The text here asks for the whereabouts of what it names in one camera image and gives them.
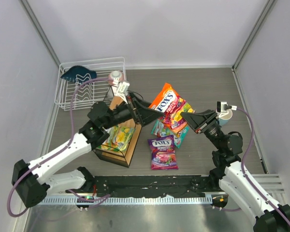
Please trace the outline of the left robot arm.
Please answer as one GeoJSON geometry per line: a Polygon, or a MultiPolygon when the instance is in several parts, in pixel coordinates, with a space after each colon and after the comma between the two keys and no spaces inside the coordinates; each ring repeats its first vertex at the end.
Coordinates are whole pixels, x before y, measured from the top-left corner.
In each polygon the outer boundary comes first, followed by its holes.
{"type": "Polygon", "coordinates": [[[151,103],[143,101],[134,93],[128,94],[114,109],[103,101],[94,103],[88,113],[89,121],[70,140],[38,159],[14,164],[12,185],[23,204],[31,208],[39,204],[48,194],[56,190],[87,190],[93,176],[84,167],[73,172],[57,175],[56,172],[76,158],[101,146],[109,138],[108,129],[133,120],[146,126],[163,116],[151,103]]]}

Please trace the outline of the orange Fox's fruits candy bag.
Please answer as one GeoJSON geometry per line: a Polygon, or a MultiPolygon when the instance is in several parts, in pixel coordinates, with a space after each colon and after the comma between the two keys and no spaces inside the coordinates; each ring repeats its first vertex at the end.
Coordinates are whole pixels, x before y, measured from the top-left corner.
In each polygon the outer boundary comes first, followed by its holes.
{"type": "Polygon", "coordinates": [[[159,120],[175,134],[188,124],[181,113],[195,113],[191,105],[169,83],[164,84],[149,108],[162,112],[163,116],[159,120]]]}

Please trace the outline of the green Fox's candy bag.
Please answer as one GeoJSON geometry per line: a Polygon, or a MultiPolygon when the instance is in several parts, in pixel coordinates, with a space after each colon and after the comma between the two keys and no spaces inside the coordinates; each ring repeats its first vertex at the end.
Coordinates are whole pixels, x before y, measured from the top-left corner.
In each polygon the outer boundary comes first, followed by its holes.
{"type": "Polygon", "coordinates": [[[98,148],[125,153],[135,132],[135,128],[113,126],[106,131],[109,133],[109,137],[98,148]]]}

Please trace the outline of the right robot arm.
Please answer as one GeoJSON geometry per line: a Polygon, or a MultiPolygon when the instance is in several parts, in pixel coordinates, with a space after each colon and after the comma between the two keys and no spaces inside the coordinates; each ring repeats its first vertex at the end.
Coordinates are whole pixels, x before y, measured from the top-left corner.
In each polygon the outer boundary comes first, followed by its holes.
{"type": "Polygon", "coordinates": [[[239,132],[225,134],[213,110],[182,112],[181,116],[195,133],[203,133],[216,148],[212,152],[215,168],[210,183],[226,192],[245,213],[255,232],[290,232],[290,206],[274,199],[250,174],[239,157],[243,137],[239,132]]]}

